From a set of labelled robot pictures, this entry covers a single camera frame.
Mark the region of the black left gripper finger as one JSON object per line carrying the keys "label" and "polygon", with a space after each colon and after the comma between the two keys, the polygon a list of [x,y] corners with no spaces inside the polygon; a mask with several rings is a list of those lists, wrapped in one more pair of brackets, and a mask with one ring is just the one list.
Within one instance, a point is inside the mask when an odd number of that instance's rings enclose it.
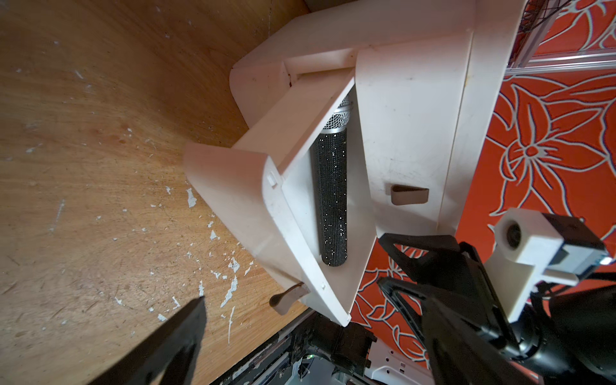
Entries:
{"label": "black left gripper finger", "polygon": [[205,299],[194,298],[91,383],[192,383],[206,324]]}

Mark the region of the black glitter microphone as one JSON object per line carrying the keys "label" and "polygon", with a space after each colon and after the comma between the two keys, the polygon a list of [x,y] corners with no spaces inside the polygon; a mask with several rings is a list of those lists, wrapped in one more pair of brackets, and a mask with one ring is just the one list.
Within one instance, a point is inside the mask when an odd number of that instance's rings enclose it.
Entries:
{"label": "black glitter microphone", "polygon": [[347,125],[353,103],[345,97],[311,146],[319,253],[327,266],[347,260]]}

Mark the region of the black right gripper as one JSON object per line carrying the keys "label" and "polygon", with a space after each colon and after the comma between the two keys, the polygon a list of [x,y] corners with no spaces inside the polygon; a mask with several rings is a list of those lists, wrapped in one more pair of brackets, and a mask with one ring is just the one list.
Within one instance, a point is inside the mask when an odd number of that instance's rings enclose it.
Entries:
{"label": "black right gripper", "polygon": [[508,322],[483,280],[473,281],[474,246],[452,235],[383,234],[378,243],[416,283],[378,286],[428,349],[439,384],[615,382],[615,287],[533,294]]}

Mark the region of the white drawer cabinet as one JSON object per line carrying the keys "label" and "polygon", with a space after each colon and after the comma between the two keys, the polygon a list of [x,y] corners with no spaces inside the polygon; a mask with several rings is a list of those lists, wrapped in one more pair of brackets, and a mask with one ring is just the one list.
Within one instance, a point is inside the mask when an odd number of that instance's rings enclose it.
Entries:
{"label": "white drawer cabinet", "polygon": [[[293,19],[234,64],[248,132],[188,144],[189,182],[279,285],[347,325],[378,236],[455,234],[523,8],[356,1]],[[329,267],[309,150],[345,96],[348,258]]]}

